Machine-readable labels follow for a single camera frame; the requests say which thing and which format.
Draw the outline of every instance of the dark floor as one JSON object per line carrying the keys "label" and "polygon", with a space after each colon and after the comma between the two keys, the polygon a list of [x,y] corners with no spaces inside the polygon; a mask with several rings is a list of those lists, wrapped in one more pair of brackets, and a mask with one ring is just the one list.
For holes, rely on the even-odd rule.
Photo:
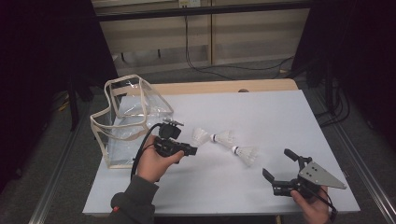
{"label": "dark floor", "polygon": [[[276,62],[244,63],[245,66],[271,66]],[[272,78],[278,76],[278,69],[258,73],[257,71],[216,68],[217,73],[232,77],[233,79]],[[161,72],[142,75],[150,83],[186,82],[205,80],[224,80],[213,74],[203,74],[192,69]],[[323,87],[308,89],[304,77],[297,77],[296,82],[304,94],[315,114],[323,112],[320,93]],[[81,123],[74,144],[70,147],[67,161],[59,176],[59,183],[54,188],[54,195],[49,202],[48,210],[42,215],[45,223],[103,223],[98,217],[82,214],[82,209],[91,189],[97,167],[101,160],[101,152],[93,138],[90,127],[89,115],[103,109],[106,99],[102,91],[92,88],[95,93],[90,103],[78,101]],[[321,117],[318,122],[327,120]],[[374,178],[391,199],[396,203],[395,187],[392,174],[396,172],[396,151],[392,150],[384,137],[372,130],[361,115],[359,109],[351,102],[349,117],[341,123],[348,139],[359,151],[361,158],[372,172]],[[57,167],[58,160],[63,155],[65,145],[73,133],[70,133],[71,117],[69,108],[59,112],[55,111],[50,119],[47,130],[35,147],[34,153],[23,167],[21,179],[10,181],[0,195],[0,223],[28,223],[35,212],[37,204],[48,187],[48,181],[53,177],[53,170]],[[347,182],[358,201],[361,211],[359,213],[339,215],[335,223],[389,223],[379,210],[372,193],[362,181],[354,163],[346,150],[346,145],[334,129],[328,126],[322,129],[329,145],[338,160],[342,170],[347,174]],[[246,217],[240,223],[266,223],[268,217]],[[232,222],[237,217],[216,217],[215,219],[184,220],[184,223],[238,223]],[[304,223],[301,215],[283,216],[283,223]]]}

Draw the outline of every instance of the white table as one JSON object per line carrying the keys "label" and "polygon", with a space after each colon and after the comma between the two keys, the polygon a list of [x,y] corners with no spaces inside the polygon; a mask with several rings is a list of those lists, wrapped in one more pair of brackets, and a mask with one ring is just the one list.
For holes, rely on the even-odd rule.
{"label": "white table", "polygon": [[[298,163],[283,154],[285,148],[312,157],[347,185],[329,189],[340,213],[360,208],[351,192],[302,91],[258,91],[163,95],[174,108],[173,118],[184,122],[179,142],[189,143],[191,131],[233,131],[240,147],[254,146],[259,157],[246,167],[229,149],[213,143],[198,148],[196,156],[172,165],[157,183],[156,216],[286,215],[301,212],[290,197],[274,196],[262,176],[266,168],[276,180],[297,176]],[[84,214],[106,216],[110,200],[125,191],[128,169],[107,169],[101,162]]]}

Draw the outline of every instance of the human hand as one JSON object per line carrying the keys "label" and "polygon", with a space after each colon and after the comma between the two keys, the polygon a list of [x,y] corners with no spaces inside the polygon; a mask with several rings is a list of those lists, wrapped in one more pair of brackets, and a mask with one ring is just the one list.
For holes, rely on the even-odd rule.
{"label": "human hand", "polygon": [[[321,187],[323,190],[320,190],[318,195],[327,200],[325,193],[325,191],[327,192],[327,187]],[[292,190],[290,194],[293,200],[303,209],[304,219],[307,224],[327,223],[329,220],[329,206],[327,204],[315,196],[306,200],[297,190]]]}
{"label": "human hand", "polygon": [[146,179],[148,182],[155,183],[165,174],[170,165],[183,158],[184,152],[179,151],[170,157],[160,156],[153,145],[155,136],[150,135],[143,148],[143,154],[137,165],[137,175]]}

